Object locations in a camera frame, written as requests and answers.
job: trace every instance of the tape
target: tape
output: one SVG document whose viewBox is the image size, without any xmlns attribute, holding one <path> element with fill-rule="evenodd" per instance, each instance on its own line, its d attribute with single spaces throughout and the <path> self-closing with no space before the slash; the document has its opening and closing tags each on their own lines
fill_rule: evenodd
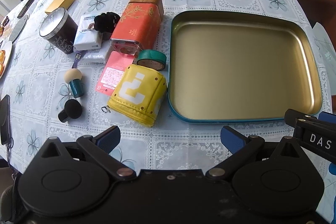
<svg viewBox="0 0 336 224">
<path fill-rule="evenodd" d="M 166 62 L 167 57 L 164 53 L 155 50 L 143 50 L 139 52 L 136 64 L 159 71 L 166 67 Z"/>
</svg>

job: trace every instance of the white tissue packet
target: white tissue packet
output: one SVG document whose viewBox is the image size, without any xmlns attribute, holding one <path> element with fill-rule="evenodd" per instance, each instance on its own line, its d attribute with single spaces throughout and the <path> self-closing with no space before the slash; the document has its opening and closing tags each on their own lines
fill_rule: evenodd
<svg viewBox="0 0 336 224">
<path fill-rule="evenodd" d="M 106 63 L 109 59 L 113 46 L 109 40 L 103 41 L 101 43 L 101 48 L 99 50 L 88 51 L 82 58 L 81 63 Z"/>
<path fill-rule="evenodd" d="M 77 51 L 100 49 L 103 34 L 93 26 L 97 15 L 84 15 L 78 25 L 73 46 Z"/>
</svg>

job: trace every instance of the metal bolt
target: metal bolt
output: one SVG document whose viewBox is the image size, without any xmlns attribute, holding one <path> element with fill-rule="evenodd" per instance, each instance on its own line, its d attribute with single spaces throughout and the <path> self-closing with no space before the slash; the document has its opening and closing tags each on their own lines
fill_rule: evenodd
<svg viewBox="0 0 336 224">
<path fill-rule="evenodd" d="M 213 177 L 220 177 L 225 174 L 225 170 L 222 168 L 212 168 L 209 170 L 209 174 Z"/>
<path fill-rule="evenodd" d="M 117 170 L 117 174 L 121 177 L 128 177 L 133 175 L 133 170 L 131 168 L 120 168 Z"/>
</svg>

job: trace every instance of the black scrunchie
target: black scrunchie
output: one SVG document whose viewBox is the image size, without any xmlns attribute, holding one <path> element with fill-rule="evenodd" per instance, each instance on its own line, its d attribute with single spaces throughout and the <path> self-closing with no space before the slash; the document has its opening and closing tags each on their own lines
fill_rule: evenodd
<svg viewBox="0 0 336 224">
<path fill-rule="evenodd" d="M 113 33 L 120 16 L 113 12 L 102 13 L 94 18 L 94 29 L 99 32 Z"/>
</svg>

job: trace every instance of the pink package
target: pink package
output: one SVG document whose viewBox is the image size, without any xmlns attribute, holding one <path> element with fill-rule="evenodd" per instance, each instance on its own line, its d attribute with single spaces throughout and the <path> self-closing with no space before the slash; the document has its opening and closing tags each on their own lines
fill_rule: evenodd
<svg viewBox="0 0 336 224">
<path fill-rule="evenodd" d="M 134 56 L 113 51 L 97 82 L 96 91 L 111 96 L 125 69 L 133 63 Z"/>
</svg>

